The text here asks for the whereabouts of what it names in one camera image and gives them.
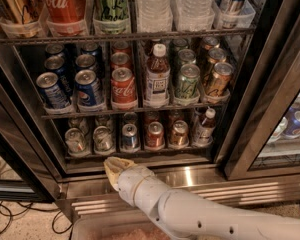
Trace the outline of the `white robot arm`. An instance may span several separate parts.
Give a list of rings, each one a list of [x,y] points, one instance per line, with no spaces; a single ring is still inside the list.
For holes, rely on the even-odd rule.
[[[300,219],[232,208],[174,189],[132,160],[104,161],[112,187],[172,240],[208,235],[224,240],[300,240]]]

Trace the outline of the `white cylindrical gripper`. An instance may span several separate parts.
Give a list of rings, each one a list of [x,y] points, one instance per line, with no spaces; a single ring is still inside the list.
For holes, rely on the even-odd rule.
[[[104,162],[111,186],[125,202],[133,207],[154,207],[170,187],[147,167],[134,165],[132,160],[119,157],[108,157]]]

